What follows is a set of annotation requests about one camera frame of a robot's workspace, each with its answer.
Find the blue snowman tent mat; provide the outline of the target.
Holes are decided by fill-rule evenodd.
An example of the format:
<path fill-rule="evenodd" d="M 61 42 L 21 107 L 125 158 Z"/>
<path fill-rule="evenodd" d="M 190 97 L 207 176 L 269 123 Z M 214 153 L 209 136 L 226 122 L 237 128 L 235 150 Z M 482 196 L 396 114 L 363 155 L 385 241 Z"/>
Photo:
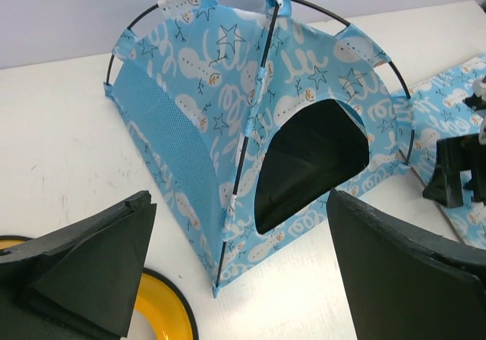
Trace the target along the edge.
<path fill-rule="evenodd" d="M 439 139 L 477 134 L 485 145 L 485 55 L 479 54 L 439 74 L 393 93 L 402 136 L 400 146 L 423 188 L 431 179 Z M 464 204 L 446 208 L 436 203 L 460 237 L 472 247 L 485 247 L 485 203 L 473 203 L 463 185 L 471 172 L 461 172 Z"/>

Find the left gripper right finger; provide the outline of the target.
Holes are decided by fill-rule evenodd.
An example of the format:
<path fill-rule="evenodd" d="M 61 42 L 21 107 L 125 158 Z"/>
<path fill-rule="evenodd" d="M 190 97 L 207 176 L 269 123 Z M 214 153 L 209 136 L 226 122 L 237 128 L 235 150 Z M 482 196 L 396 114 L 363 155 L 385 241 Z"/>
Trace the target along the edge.
<path fill-rule="evenodd" d="M 327 215 L 359 339 L 483 339 L 485 252 L 332 189 Z"/>

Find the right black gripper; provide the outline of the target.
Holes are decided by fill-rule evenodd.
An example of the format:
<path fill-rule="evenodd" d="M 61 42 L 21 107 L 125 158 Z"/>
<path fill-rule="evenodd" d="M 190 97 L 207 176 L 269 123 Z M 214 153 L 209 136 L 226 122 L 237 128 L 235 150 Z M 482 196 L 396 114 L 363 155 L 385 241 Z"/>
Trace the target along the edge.
<path fill-rule="evenodd" d="M 485 203 L 485 145 L 477 134 L 439 139 L 434 172 L 422 192 L 425 199 L 446 208 L 464 204 L 461 172 L 470 171 L 470 180 L 463 185 L 472 192 L 473 203 Z"/>

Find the blue snowman pet tent fabric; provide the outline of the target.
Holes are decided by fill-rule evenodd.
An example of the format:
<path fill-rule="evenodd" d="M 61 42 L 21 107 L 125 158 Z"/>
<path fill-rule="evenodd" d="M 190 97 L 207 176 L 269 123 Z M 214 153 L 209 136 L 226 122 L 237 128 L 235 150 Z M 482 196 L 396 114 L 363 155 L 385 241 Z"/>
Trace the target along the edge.
<path fill-rule="evenodd" d="M 360 196 L 409 162 L 376 72 L 391 65 L 387 53 L 348 21 L 326 33 L 284 2 L 219 289 L 324 221 L 331 189 Z M 212 286 L 273 8 L 159 0 L 160 23 L 123 31 L 112 50 L 121 69 L 104 83 Z"/>

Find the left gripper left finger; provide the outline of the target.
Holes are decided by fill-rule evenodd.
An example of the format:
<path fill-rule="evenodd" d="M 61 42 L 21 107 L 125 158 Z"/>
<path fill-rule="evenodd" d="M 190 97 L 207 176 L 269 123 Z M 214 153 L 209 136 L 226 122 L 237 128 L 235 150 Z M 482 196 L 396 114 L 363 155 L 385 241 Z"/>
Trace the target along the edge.
<path fill-rule="evenodd" d="M 3 339 L 128 334 L 156 204 L 142 190 L 91 217 L 1 251 Z"/>

